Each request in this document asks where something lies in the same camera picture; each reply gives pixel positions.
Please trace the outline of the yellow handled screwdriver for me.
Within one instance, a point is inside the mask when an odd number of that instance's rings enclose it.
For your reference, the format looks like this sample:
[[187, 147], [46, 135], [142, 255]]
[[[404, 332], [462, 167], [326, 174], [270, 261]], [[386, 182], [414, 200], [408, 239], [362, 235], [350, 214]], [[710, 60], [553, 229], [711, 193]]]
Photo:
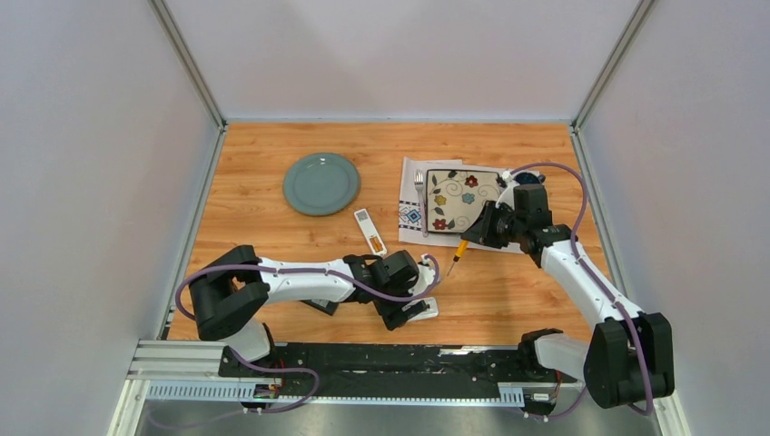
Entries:
[[460, 259], [463, 257], [465, 251], [467, 251], [469, 246], [469, 241], [461, 240], [459, 246], [457, 247], [457, 250], [453, 254], [451, 264], [445, 274], [446, 277], [449, 277], [455, 268], [455, 266], [458, 264]]

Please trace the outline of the short white remote control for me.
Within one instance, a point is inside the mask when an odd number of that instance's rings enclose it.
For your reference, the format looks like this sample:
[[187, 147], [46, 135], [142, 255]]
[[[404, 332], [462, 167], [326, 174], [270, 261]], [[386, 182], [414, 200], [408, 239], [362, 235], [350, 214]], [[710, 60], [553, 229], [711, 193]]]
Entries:
[[437, 317], [439, 305], [436, 298], [429, 297], [409, 302], [402, 311], [407, 316], [407, 322], [416, 322]]

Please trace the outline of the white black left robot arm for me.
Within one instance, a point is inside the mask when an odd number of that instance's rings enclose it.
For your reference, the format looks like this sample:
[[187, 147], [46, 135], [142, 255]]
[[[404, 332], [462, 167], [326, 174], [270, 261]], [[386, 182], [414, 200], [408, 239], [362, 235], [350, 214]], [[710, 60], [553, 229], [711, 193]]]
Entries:
[[439, 284], [438, 261], [406, 251], [386, 257], [347, 255], [325, 263], [287, 263], [239, 245], [188, 276], [177, 288], [176, 307], [195, 321], [205, 342], [223, 342], [253, 375], [274, 371], [278, 354], [262, 307], [282, 302], [373, 304], [386, 328], [395, 330], [430, 311], [429, 293]]

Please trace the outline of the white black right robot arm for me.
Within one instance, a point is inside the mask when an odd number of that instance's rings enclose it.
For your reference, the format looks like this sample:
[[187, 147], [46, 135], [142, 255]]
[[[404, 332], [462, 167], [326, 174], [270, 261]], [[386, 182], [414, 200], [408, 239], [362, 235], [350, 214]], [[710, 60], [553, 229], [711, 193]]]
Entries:
[[554, 370], [580, 380], [603, 409], [639, 402], [652, 406], [672, 395], [668, 319], [631, 302], [591, 262], [574, 229], [553, 222], [544, 185], [516, 185], [512, 195], [512, 204], [486, 201], [461, 240], [493, 249], [518, 245], [562, 287], [593, 329], [589, 342], [559, 329], [524, 334], [518, 345], [521, 374], [538, 381]]

